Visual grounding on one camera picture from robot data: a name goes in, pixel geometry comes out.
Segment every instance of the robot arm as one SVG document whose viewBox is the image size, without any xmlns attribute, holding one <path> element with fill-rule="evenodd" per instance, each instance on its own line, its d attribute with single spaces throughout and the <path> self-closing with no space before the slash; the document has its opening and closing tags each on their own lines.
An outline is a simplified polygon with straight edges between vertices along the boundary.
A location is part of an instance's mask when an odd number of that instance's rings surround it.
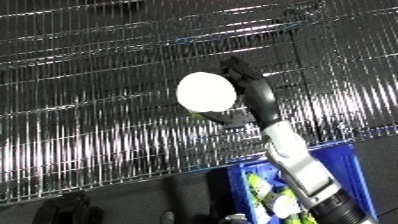
<svg viewBox="0 0 398 224">
<path fill-rule="evenodd" d="M 237 57 L 223 61 L 218 73 L 243 95 L 263 138 L 270 143 L 266 150 L 268 160 L 281 170 L 283 179 L 318 223 L 377 223 L 355 204 L 324 165 L 310 155 L 306 142 L 294 132 L 291 124 L 282 120 L 274 93 L 261 75 Z M 220 124 L 234 120 L 202 114 Z"/>
</svg>

